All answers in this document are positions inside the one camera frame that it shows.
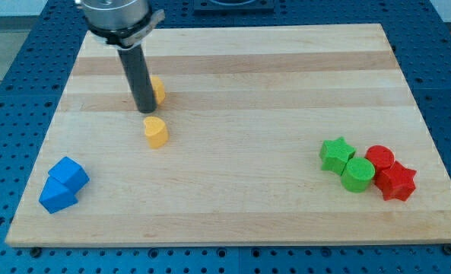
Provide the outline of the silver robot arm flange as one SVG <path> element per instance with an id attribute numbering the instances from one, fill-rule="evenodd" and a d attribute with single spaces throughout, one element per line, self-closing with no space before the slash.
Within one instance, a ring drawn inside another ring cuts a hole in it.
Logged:
<path id="1" fill-rule="evenodd" d="M 148 0 L 75 0 L 84 12 L 91 33 L 105 44 L 127 50 L 165 19 L 163 9 L 153 10 Z"/>

